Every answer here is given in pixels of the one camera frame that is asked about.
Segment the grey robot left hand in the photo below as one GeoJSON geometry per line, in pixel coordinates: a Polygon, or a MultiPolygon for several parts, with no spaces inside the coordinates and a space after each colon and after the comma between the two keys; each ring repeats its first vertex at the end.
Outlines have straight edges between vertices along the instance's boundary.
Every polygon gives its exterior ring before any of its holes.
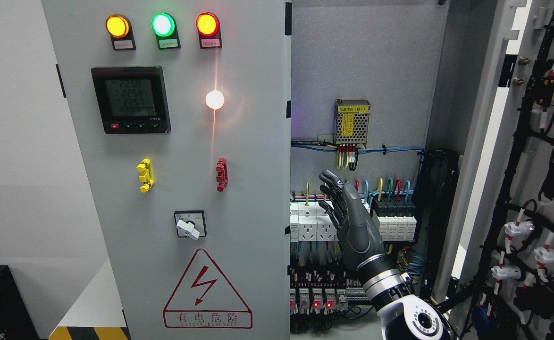
{"type": "Polygon", "coordinates": [[[323,170],[319,178],[327,185],[320,190],[327,194],[333,207],[326,209],[337,228],[342,259],[348,269],[365,276],[375,276],[392,268],[384,256],[380,233],[351,184],[344,184],[336,174],[323,170]]]}

